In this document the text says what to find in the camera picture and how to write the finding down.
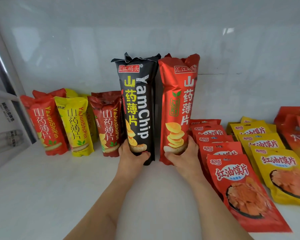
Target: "black packaging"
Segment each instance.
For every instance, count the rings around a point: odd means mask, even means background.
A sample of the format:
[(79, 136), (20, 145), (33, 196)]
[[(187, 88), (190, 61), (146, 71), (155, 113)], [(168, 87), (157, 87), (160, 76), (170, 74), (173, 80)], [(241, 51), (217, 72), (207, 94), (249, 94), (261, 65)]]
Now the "black packaging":
[(113, 59), (120, 80), (122, 104), (130, 150), (135, 155), (151, 153), (144, 165), (155, 160), (153, 83), (158, 71), (160, 54), (149, 58)]

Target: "white tabletop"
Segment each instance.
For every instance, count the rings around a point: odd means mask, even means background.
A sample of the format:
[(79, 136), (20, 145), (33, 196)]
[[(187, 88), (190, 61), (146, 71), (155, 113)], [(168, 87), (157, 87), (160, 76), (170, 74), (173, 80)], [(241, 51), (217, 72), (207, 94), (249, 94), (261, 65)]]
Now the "white tabletop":
[[(46, 156), (35, 143), (0, 168), (0, 240), (62, 239), (114, 177), (119, 158), (70, 152)], [(293, 234), (252, 233), (255, 239), (300, 239), (300, 207), (276, 204)], [(173, 166), (144, 166), (127, 194), (118, 240), (199, 240), (199, 215), (191, 190)]]

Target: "person's left arm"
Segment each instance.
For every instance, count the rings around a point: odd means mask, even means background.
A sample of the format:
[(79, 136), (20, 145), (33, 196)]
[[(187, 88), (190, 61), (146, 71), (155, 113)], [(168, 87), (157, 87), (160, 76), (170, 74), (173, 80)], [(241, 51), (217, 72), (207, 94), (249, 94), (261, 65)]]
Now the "person's left arm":
[(99, 199), (71, 230), (64, 240), (115, 239), (116, 228), (124, 198), (133, 181), (140, 174), (143, 163), (150, 157), (149, 152), (135, 156), (128, 140), (119, 148), (120, 162), (116, 176)]

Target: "yellow packaging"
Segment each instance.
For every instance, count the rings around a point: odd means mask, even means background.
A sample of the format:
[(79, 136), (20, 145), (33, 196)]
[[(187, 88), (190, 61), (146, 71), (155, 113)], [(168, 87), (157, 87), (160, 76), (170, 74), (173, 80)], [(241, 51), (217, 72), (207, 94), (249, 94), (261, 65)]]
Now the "yellow packaging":
[(232, 124), (239, 124), (240, 122), (228, 122), (227, 124), (227, 128), (225, 129), (225, 132), (227, 133), (227, 135), (232, 135), (233, 139), (236, 141), (236, 137), (235, 134), (232, 131), (231, 125)]
[(88, 100), (84, 97), (54, 97), (67, 134), (72, 155), (88, 156), (93, 150), (86, 110)]
[[(90, 95), (87, 95), (87, 94), (80, 95), (80, 97), (83, 97), (85, 99), (88, 99), (88, 96), (90, 96)], [(92, 143), (95, 143), (98, 138), (98, 131), (97, 131), (97, 126), (96, 126), (96, 120), (94, 118), (94, 113), (93, 113), (90, 103), (88, 103), (88, 106), (87, 106), (86, 116), (87, 116), (91, 140), (92, 140)]]
[(76, 97), (79, 97), (79, 95), (77, 94), (76, 91), (70, 89), (70, 88), (65, 88), (65, 91), (66, 91), (66, 96), (67, 98), (76, 98)]
[(251, 146), (272, 198), (280, 204), (300, 205), (300, 158), (294, 151)]
[(265, 134), (271, 133), (271, 130), (267, 126), (264, 120), (258, 120), (251, 123), (231, 124), (234, 135), (237, 141), (239, 141), (238, 135), (241, 134)]
[(252, 155), (250, 146), (286, 149), (278, 133), (238, 135), (238, 137), (250, 160), (254, 172), (259, 177), (260, 181), (263, 182), (260, 170)]
[[(242, 118), (241, 118), (241, 123), (249, 123), (249, 122), (255, 122), (255, 121), (258, 121), (258, 120), (252, 119), (252, 118), (249, 118), (246, 116), (242, 116)], [(277, 132), (277, 126), (275, 124), (267, 124), (267, 126), (273, 133)]]

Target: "hand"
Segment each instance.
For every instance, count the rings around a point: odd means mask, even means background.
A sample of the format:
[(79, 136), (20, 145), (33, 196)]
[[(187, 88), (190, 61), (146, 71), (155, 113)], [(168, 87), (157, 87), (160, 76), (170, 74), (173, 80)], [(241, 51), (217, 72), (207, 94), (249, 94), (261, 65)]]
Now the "hand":
[(136, 156), (130, 151), (128, 139), (119, 147), (120, 161), (115, 178), (132, 185), (135, 178), (141, 173), (145, 161), (151, 155), (150, 152), (143, 152)]
[(180, 156), (172, 152), (166, 152), (164, 154), (166, 158), (176, 166), (177, 171), (191, 186), (195, 183), (208, 183), (198, 159), (198, 149), (198, 145), (194, 142), (192, 137), (189, 136), (188, 148)]

